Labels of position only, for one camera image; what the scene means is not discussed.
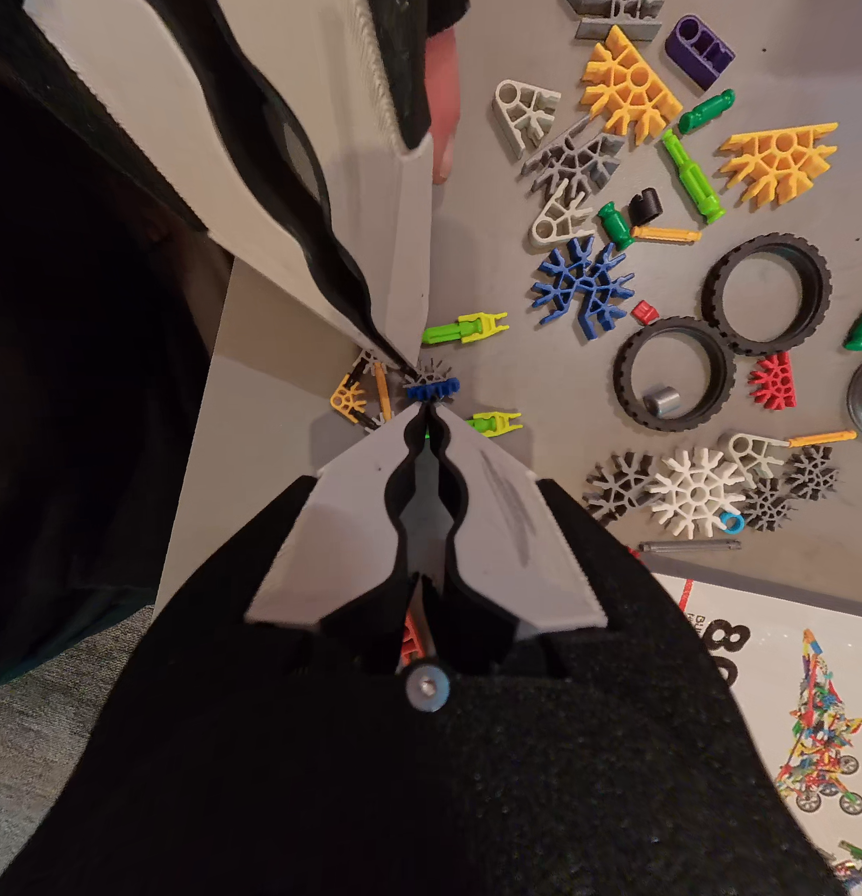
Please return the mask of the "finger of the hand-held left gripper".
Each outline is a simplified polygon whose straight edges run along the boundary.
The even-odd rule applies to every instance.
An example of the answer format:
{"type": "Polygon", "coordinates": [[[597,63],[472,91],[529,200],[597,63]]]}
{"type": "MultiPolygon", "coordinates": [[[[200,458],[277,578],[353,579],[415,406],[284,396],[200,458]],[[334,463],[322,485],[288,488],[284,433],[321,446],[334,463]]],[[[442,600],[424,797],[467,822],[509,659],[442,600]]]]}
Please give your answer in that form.
{"type": "Polygon", "coordinates": [[[367,336],[414,365],[428,314],[434,142],[428,128],[406,144],[368,4],[233,1],[221,11],[309,142],[330,230],[367,288],[367,336]]]}
{"type": "Polygon", "coordinates": [[[354,342],[410,366],[367,336],[367,288],[330,230],[313,151],[221,2],[23,11],[213,240],[354,342]]]}

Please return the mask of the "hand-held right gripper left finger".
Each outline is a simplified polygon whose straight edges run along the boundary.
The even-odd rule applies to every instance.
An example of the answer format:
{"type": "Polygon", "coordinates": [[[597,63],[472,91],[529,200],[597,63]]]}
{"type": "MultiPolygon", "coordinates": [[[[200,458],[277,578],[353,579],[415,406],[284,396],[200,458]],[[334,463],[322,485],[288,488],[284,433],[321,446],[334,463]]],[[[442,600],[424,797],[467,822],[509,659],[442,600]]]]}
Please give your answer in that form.
{"type": "Polygon", "coordinates": [[[369,626],[402,626],[414,580],[400,518],[424,445],[425,405],[410,405],[321,468],[246,621],[319,626],[367,601],[369,626]]]}

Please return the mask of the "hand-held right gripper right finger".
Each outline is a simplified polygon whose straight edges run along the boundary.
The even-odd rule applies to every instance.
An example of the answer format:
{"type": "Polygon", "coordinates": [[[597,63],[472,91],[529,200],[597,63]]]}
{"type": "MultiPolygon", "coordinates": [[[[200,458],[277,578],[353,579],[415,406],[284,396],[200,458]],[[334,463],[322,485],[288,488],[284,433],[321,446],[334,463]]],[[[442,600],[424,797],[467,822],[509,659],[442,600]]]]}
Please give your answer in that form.
{"type": "Polygon", "coordinates": [[[431,406],[439,497],[452,525],[445,571],[520,636],[605,628],[607,617],[537,475],[441,405],[431,406]]]}

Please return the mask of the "yellow grey connector rod assembly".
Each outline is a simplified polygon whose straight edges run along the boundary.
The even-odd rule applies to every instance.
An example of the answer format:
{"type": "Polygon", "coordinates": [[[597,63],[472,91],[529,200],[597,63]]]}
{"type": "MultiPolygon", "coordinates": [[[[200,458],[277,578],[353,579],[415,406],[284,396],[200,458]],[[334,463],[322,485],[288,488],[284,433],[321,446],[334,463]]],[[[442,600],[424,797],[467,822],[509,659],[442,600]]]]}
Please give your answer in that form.
{"type": "Polygon", "coordinates": [[[421,367],[400,368],[361,350],[342,377],[329,404],[335,412],[366,433],[391,422],[405,402],[405,389],[416,385],[421,367]]]}

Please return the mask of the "interlocked blue grey snowflake connectors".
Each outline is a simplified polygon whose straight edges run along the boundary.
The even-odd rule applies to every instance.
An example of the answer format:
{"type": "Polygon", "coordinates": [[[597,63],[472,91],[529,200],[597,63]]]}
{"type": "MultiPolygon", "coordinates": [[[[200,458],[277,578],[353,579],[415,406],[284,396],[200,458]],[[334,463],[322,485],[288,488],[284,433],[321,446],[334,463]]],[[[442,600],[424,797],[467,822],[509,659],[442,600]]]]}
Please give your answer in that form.
{"type": "Polygon", "coordinates": [[[410,402],[451,400],[460,391],[459,379],[451,375],[451,366],[432,356],[421,360],[413,374],[404,374],[402,384],[410,402]]]}

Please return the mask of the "thin dark grey rod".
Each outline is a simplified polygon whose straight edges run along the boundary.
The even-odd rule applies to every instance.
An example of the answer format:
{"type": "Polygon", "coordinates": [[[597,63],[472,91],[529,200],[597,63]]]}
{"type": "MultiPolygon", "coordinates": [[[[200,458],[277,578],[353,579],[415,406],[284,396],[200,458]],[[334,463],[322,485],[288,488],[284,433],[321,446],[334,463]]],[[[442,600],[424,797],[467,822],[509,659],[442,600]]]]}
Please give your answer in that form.
{"type": "Polygon", "coordinates": [[[644,554],[692,554],[714,551],[737,551],[742,549],[739,539],[685,539],[653,540],[638,544],[638,551],[644,554]]]}

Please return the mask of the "white snowflake connector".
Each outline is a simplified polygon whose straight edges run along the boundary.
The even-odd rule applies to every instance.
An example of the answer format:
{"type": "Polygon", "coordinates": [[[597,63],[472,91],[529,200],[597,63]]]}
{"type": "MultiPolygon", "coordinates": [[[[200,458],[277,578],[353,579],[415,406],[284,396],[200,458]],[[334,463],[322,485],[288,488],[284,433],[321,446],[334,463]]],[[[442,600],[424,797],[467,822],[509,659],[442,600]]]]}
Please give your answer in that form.
{"type": "Polygon", "coordinates": [[[744,499],[736,489],[745,484],[738,466],[706,447],[678,449],[661,462],[667,473],[655,473],[650,486],[657,497],[649,509],[657,522],[677,538],[692,539],[696,533],[711,538],[715,530],[722,532],[719,513],[736,512],[744,499]]]}

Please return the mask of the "black rubber tire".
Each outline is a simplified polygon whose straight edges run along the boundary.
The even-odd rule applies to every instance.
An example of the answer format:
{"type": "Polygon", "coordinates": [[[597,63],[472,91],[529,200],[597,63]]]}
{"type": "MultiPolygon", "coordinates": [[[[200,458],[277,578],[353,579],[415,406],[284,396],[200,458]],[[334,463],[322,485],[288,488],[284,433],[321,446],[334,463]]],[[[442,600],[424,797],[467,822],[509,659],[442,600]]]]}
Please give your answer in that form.
{"type": "Polygon", "coordinates": [[[728,341],[704,321],[674,316],[659,319],[631,335],[620,347],[615,360],[613,383],[616,399],[631,420],[647,429],[664,433],[694,430],[711,420],[730,397],[736,381],[736,356],[728,341]],[[633,389],[631,374],[638,354],[651,341],[667,334],[690,337],[708,359],[708,384],[699,402],[676,418],[659,418],[647,409],[633,389]]]}
{"type": "Polygon", "coordinates": [[[702,315],[735,354],[763,357],[790,351],[803,344],[822,324],[832,293],[828,263],[816,246],[789,233],[769,233],[750,239],[719,258],[708,271],[702,288],[702,315]],[[725,291],[736,267],[749,256],[769,253],[792,264],[801,286],[798,311],[791,324],[772,342],[755,342],[728,321],[725,291]]]}

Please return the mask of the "yellow fan connector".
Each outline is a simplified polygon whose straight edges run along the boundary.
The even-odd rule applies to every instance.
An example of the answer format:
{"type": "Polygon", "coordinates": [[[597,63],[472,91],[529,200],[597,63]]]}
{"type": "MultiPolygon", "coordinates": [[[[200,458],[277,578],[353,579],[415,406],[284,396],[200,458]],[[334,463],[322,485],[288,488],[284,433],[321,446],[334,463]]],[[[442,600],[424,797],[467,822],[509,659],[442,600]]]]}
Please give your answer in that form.
{"type": "Polygon", "coordinates": [[[606,116],[608,133],[626,136],[633,126],[636,145],[658,137],[683,112],[680,100],[617,25],[596,44],[582,84],[581,105],[592,117],[606,116]]]}
{"type": "Polygon", "coordinates": [[[821,140],[834,133],[838,122],[737,133],[718,151],[727,156],[720,168],[728,186],[745,182],[741,202],[755,209],[783,205],[811,190],[830,169],[828,158],[837,151],[821,140]]]}

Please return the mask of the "large blue connector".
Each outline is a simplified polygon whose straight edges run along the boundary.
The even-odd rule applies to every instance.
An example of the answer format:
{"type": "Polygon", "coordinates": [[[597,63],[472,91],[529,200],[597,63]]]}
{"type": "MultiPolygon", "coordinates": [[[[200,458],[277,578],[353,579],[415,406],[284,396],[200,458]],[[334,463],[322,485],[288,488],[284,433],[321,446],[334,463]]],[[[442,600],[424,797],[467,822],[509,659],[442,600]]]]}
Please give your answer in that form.
{"type": "Polygon", "coordinates": [[[547,281],[534,283],[536,298],[531,305],[549,310],[540,326],[567,315],[577,305],[579,325],[592,341],[600,330],[615,330],[616,322],[627,315],[623,302],[635,296],[628,285],[633,274],[615,275],[625,254],[610,242],[594,255],[593,242],[593,236],[572,238],[565,247],[552,248],[539,264],[537,271],[546,275],[547,281]]]}

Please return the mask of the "small dark grey snowflake connector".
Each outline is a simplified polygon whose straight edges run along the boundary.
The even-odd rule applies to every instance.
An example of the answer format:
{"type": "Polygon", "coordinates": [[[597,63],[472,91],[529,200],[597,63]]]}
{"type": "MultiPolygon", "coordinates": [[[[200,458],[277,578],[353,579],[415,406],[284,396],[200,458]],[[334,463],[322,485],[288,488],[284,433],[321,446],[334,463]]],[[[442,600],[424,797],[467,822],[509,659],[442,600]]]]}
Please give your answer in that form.
{"type": "Polygon", "coordinates": [[[784,492],[776,477],[756,476],[744,491],[740,513],[746,528],[775,532],[795,509],[795,496],[784,492]]]}
{"type": "Polygon", "coordinates": [[[831,462],[830,444],[810,444],[798,447],[792,454],[785,484],[790,497],[818,501],[836,491],[840,471],[831,462]]]}

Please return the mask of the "instruction booklet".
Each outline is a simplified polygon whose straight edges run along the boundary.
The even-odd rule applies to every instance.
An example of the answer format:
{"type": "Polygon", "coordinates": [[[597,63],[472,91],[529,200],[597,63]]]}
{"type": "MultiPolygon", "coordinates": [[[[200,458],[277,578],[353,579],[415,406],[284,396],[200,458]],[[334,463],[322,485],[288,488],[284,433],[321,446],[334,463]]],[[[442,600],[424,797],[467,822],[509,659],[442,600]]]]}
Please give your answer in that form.
{"type": "Polygon", "coordinates": [[[666,574],[784,805],[862,894],[862,616],[666,574]]]}

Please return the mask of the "person's black garment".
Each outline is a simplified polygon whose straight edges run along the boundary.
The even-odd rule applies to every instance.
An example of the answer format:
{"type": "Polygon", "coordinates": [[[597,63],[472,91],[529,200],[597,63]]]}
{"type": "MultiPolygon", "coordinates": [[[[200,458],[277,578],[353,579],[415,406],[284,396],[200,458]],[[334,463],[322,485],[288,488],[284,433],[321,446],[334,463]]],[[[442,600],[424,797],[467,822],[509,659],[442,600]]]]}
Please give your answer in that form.
{"type": "Polygon", "coordinates": [[[0,685],[156,599],[209,369],[197,237],[0,83],[0,685]]]}

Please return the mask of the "purple connector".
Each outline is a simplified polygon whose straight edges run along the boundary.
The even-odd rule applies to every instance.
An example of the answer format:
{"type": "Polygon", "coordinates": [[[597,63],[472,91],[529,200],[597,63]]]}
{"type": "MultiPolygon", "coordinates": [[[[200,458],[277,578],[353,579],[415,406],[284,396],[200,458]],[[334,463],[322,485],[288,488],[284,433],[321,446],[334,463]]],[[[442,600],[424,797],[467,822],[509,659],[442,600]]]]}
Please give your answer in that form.
{"type": "Polygon", "coordinates": [[[710,89],[735,60],[736,54],[698,16],[687,14],[667,35],[668,57],[702,90],[710,89]]]}

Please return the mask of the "red fan connector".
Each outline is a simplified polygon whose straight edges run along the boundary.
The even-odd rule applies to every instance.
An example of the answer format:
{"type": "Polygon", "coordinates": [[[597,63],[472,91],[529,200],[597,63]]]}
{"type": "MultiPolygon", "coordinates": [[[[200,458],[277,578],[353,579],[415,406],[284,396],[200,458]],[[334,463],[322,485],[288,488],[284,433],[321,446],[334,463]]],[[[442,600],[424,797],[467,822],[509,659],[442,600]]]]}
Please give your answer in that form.
{"type": "Polygon", "coordinates": [[[750,397],[764,409],[780,411],[797,405],[795,377],[788,351],[760,358],[749,377],[750,397]]]}

